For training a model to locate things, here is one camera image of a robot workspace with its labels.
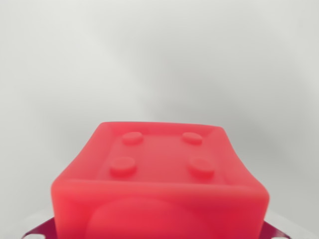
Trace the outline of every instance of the metal plate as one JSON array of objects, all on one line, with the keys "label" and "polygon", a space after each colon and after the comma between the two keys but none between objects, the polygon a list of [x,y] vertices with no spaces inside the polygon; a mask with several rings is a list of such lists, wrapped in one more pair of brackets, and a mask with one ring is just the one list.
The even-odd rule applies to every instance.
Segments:
[{"label": "metal plate", "polygon": [[[44,210],[25,220],[13,232],[4,236],[4,239],[57,239],[52,215],[51,210]],[[259,239],[274,238],[318,239],[318,237],[307,230],[269,211],[266,214]]]}]

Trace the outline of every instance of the raised circular bump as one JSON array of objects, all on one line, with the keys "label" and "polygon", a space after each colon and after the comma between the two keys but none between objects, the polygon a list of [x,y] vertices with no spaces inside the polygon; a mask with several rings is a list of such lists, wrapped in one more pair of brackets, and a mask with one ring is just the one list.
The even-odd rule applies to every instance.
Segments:
[{"label": "raised circular bump", "polygon": [[143,141],[143,134],[141,132],[129,132],[122,136],[124,144],[138,144]]},{"label": "raised circular bump", "polygon": [[214,174],[214,165],[206,158],[196,157],[188,161],[191,174],[199,178],[211,177]]},{"label": "raised circular bump", "polygon": [[127,176],[136,171],[136,162],[131,157],[119,157],[112,160],[110,172],[114,176]]},{"label": "raised circular bump", "polygon": [[190,144],[201,144],[203,142],[203,137],[197,133],[185,132],[182,135],[182,139]]}]

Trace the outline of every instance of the gray background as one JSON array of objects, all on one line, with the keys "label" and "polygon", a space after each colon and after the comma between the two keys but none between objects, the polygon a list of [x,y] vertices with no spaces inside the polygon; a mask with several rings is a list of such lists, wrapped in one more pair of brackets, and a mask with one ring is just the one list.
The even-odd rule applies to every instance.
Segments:
[{"label": "gray background", "polygon": [[100,122],[223,126],[270,208],[319,234],[317,0],[0,1],[0,233]]}]

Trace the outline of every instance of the red silicone mold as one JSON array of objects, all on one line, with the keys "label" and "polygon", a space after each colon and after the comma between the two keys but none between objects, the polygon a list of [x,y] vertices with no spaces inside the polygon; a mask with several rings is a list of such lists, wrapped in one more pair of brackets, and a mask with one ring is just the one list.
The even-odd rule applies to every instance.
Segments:
[{"label": "red silicone mold", "polygon": [[52,185],[59,239],[257,239],[269,195],[216,126],[100,124]]}]

